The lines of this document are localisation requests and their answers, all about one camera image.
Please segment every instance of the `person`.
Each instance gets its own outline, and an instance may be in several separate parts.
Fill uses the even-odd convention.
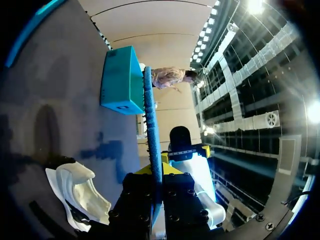
[[[173,88],[178,92],[180,90],[173,84],[181,82],[194,83],[198,76],[195,71],[184,70],[174,66],[152,69],[151,75],[153,87],[158,89]]]

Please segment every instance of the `gray carpet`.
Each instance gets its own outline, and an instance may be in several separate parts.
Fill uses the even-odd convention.
[[[99,105],[107,50],[78,1],[68,0],[1,76],[1,168],[15,203],[43,237],[51,235],[31,213],[34,200],[73,232],[44,173],[49,153],[93,170],[96,189],[113,206],[124,176],[140,169],[136,117]]]

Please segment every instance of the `teal box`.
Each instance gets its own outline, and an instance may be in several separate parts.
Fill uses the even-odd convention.
[[[133,46],[107,52],[100,105],[125,115],[144,113],[143,74]]]

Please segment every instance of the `beige floral shirt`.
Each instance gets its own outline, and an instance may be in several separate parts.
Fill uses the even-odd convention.
[[[163,67],[151,70],[152,83],[159,89],[171,87],[181,83],[185,76],[185,70],[178,67]]]

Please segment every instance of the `blue foam pole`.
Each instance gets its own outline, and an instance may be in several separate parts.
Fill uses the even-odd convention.
[[[156,107],[152,89],[151,67],[149,66],[144,70],[144,106],[151,171],[155,183],[155,204],[152,218],[153,227],[162,205],[162,162]]]

